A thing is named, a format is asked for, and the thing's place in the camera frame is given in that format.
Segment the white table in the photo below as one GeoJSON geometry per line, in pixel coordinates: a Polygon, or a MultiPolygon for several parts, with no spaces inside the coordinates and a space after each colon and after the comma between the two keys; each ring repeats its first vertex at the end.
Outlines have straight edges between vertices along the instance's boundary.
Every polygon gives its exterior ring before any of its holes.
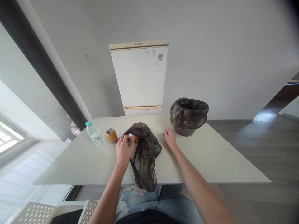
{"type": "MultiPolygon", "coordinates": [[[[118,137],[136,122],[146,123],[162,146],[161,154],[156,158],[157,183],[183,183],[177,162],[163,136],[164,129],[172,128],[169,116],[107,117],[93,121],[104,136],[107,129],[113,128],[118,137]]],[[[271,182],[207,123],[190,137],[177,134],[177,144],[209,183],[271,182]]],[[[116,145],[110,145],[106,140],[98,147],[84,129],[33,184],[107,184],[115,163],[116,145]]],[[[135,183],[130,164],[122,183],[135,183]]]]}

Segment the trash bag in bin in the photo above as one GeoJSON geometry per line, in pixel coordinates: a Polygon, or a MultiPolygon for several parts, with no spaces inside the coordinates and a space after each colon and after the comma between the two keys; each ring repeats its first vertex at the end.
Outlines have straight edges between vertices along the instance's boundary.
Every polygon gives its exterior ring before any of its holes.
{"type": "Polygon", "coordinates": [[[144,123],[134,123],[124,134],[133,134],[140,140],[130,163],[134,172],[135,182],[141,189],[148,192],[155,191],[157,178],[155,172],[155,159],[161,153],[162,147],[150,128],[144,123]]]}
{"type": "Polygon", "coordinates": [[[180,98],[170,108],[170,122],[179,129],[198,129],[207,120],[209,106],[199,100],[180,98]]]}

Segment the hand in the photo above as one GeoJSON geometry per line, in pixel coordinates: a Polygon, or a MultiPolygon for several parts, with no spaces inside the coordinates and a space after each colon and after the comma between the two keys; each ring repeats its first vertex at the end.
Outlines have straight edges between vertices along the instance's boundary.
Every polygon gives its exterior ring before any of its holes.
{"type": "Polygon", "coordinates": [[[128,167],[135,145],[135,142],[132,141],[129,146],[128,138],[128,135],[121,136],[116,145],[116,164],[125,169],[128,167]]]}
{"type": "Polygon", "coordinates": [[[175,133],[171,129],[164,129],[163,135],[165,136],[166,143],[171,150],[178,147],[177,140],[175,138],[175,133]]]}

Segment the soda can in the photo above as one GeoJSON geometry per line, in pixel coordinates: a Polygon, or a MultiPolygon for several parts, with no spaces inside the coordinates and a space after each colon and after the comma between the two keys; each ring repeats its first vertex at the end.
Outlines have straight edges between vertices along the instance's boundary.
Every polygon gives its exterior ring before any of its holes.
{"type": "Polygon", "coordinates": [[[128,142],[132,142],[133,141],[133,142],[137,143],[140,140],[140,137],[138,137],[138,136],[136,136],[134,134],[129,133],[128,136],[130,137],[130,138],[128,138],[128,142]]]}
{"type": "Polygon", "coordinates": [[[118,142],[118,137],[116,131],[112,128],[106,131],[106,136],[110,142],[110,144],[116,144],[118,142]]]}

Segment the water bottle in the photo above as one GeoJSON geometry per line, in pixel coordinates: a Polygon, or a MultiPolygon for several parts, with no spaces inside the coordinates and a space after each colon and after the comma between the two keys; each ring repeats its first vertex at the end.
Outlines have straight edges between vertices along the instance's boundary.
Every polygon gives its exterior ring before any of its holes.
{"type": "Polygon", "coordinates": [[[100,130],[94,126],[91,121],[85,123],[87,126],[87,133],[97,146],[104,144],[104,138],[101,136],[100,130]]]}

